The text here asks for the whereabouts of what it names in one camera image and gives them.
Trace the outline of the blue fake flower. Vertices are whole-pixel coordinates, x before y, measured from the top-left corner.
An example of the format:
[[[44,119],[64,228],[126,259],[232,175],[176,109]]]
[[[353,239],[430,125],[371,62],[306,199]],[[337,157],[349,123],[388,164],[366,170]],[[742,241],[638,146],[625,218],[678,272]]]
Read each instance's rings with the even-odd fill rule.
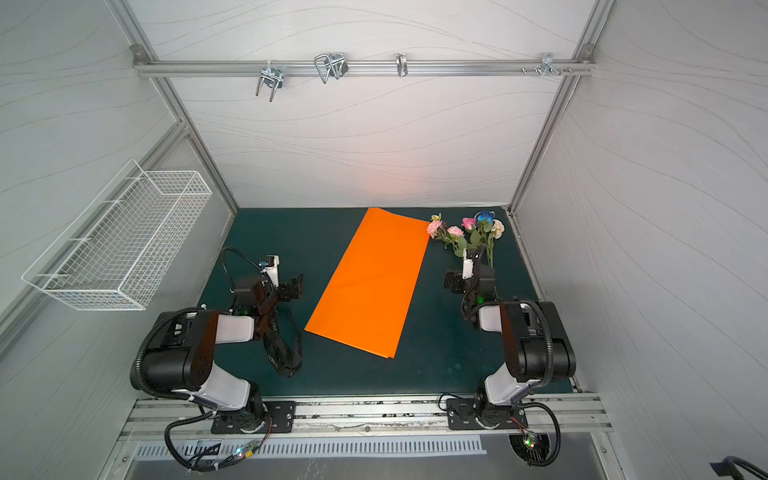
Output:
[[[474,220],[476,223],[472,234],[473,242],[484,247],[488,264],[493,267],[495,244],[503,236],[505,226],[491,211],[478,212]]]

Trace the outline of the magenta fake rose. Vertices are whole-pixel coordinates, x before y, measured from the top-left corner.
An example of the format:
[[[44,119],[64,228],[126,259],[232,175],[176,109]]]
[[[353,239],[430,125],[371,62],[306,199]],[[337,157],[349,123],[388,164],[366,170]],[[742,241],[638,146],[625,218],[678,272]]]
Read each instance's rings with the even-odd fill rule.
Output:
[[[462,219],[462,228],[464,229],[467,241],[468,249],[473,250],[478,248],[482,243],[482,235],[477,226],[477,220],[475,218],[465,217]]]

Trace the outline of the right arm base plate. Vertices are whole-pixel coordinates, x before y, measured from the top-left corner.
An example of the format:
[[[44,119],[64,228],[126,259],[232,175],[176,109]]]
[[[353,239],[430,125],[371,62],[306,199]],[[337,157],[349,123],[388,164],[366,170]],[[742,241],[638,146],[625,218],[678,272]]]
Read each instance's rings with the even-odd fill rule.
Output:
[[[438,407],[446,414],[451,431],[528,430],[524,411],[510,406],[477,406],[473,399],[449,397],[440,400]]]

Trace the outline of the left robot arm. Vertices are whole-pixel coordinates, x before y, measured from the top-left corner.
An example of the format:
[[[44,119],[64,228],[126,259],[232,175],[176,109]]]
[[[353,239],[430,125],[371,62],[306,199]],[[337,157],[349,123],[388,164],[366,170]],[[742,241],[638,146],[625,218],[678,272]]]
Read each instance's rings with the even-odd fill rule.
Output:
[[[268,363],[291,378],[302,366],[301,334],[288,344],[280,335],[279,319],[296,326],[291,311],[280,303],[300,298],[302,275],[276,283],[262,272],[231,289],[227,310],[190,307],[164,312],[142,341],[130,374],[134,389],[152,397],[183,400],[210,413],[214,428],[226,433],[254,433],[269,427],[276,415],[264,402],[257,384],[218,366],[219,345],[261,342]]]

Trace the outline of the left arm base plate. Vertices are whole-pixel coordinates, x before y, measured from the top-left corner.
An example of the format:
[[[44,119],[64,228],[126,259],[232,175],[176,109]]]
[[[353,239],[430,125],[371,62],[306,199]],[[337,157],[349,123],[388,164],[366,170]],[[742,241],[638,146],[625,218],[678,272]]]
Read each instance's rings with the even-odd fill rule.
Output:
[[[295,420],[295,401],[266,401],[259,406],[219,413],[211,426],[212,434],[291,433]]]

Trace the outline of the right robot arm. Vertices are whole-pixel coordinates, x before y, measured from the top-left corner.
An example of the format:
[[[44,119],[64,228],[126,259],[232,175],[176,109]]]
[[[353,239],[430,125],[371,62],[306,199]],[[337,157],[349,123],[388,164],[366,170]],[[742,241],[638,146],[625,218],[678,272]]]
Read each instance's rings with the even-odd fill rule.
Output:
[[[448,271],[444,287],[462,296],[460,314],[474,329],[501,336],[504,360],[470,405],[468,429],[510,428],[524,419],[522,401],[550,383],[573,377],[576,357],[557,307],[544,300],[503,301],[495,271],[479,265]]]

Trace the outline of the black printed ribbon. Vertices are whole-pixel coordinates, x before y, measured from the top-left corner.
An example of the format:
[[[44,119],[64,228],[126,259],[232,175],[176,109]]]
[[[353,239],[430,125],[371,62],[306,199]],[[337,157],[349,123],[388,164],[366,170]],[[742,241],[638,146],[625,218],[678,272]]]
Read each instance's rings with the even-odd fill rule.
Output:
[[[269,363],[281,376],[291,378],[303,362],[301,329],[289,307],[278,307],[267,322],[263,347]]]

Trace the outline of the orange wrapping paper sheet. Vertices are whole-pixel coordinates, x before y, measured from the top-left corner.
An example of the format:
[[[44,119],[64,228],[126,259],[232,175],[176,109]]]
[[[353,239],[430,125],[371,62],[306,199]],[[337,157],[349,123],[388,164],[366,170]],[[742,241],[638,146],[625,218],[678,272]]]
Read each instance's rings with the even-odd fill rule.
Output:
[[[427,226],[368,209],[305,330],[393,358],[430,240]]]

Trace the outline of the light pink fake rose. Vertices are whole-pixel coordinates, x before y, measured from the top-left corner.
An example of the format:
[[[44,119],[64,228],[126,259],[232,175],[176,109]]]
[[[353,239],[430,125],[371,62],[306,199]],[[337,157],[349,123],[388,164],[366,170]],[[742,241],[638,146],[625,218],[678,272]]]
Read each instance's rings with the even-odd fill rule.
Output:
[[[446,239],[446,230],[449,227],[451,226],[447,225],[443,221],[442,215],[436,214],[431,216],[431,220],[426,227],[426,231],[432,240],[440,242],[445,250],[451,251],[454,254],[453,247],[448,243],[448,240]]]

